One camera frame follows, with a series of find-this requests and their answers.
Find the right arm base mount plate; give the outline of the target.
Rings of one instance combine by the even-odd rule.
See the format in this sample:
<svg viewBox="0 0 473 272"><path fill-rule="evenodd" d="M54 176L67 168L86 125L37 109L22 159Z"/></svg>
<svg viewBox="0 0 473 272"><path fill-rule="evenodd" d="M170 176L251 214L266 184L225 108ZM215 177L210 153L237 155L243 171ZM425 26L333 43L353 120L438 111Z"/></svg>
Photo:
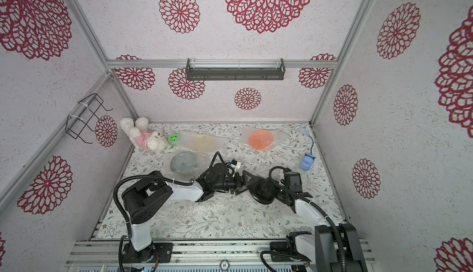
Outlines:
<svg viewBox="0 0 473 272"><path fill-rule="evenodd" d="M273 262L306 261L315 263L321 256L315 243L311 241L291 244L272 241L270 242L270 251L275 253L271 256Z"/></svg>

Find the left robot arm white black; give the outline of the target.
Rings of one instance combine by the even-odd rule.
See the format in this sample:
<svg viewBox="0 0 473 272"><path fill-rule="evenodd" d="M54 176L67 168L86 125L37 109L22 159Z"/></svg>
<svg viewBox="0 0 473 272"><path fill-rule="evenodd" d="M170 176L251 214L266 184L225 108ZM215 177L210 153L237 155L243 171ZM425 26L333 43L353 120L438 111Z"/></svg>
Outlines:
<svg viewBox="0 0 473 272"><path fill-rule="evenodd" d="M127 235L119 244L118 260L123 263L158 261L151 235L150 220L168 201L202 203L216 193L235 196L256 186L262 180L247 171L237 171L238 162L225 162L216 152L208 168L196 179L180 181L167 178L160 171L127 177L113 189L113 201L124 217Z"/></svg>

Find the dark grey plate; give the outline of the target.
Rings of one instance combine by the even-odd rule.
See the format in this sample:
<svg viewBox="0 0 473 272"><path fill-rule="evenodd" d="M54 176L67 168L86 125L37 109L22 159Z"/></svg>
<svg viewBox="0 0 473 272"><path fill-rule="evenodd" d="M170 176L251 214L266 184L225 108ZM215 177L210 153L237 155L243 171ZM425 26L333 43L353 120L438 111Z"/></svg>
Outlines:
<svg viewBox="0 0 473 272"><path fill-rule="evenodd" d="M251 196L260 204L269 205L274 201L272 183L267 178L256 178L248 186Z"/></svg>

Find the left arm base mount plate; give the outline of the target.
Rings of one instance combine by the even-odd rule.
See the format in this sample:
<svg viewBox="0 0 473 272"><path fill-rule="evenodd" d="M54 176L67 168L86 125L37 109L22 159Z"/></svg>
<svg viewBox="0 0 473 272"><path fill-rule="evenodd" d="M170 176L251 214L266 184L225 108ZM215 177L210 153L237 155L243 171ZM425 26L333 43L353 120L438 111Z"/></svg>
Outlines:
<svg viewBox="0 0 473 272"><path fill-rule="evenodd" d="M169 263L172 256L173 243L151 243L142 251L136 251L131 243L127 243L119 254L122 263Z"/></svg>

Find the clear bubble wrap sheet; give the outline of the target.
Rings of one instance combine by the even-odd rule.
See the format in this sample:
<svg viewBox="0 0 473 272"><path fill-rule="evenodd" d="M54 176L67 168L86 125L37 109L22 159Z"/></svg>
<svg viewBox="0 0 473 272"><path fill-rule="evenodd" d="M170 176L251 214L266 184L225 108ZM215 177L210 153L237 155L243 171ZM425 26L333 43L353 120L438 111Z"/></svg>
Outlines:
<svg viewBox="0 0 473 272"><path fill-rule="evenodd" d="M279 239L311 227L279 201L263 205L248 193L219 193L203 203L168 201L150 223L154 240Z"/></svg>

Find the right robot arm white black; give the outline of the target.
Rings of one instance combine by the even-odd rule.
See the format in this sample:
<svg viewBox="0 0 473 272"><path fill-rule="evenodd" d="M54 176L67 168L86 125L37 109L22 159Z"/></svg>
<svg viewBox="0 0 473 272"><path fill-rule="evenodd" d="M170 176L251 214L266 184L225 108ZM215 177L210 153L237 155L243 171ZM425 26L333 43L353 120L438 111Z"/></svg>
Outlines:
<svg viewBox="0 0 473 272"><path fill-rule="evenodd" d="M292 232L287 236L286 249L262 251L260 259L271 272L274 269L264 256L305 260L315 265L317 272L366 272L368 270L356 228L352 224L337 224L303 191L301 175L289 168L275 166L267 178L251 186L252 197L261 204L275 199L291 208L305 220L312 231Z"/></svg>

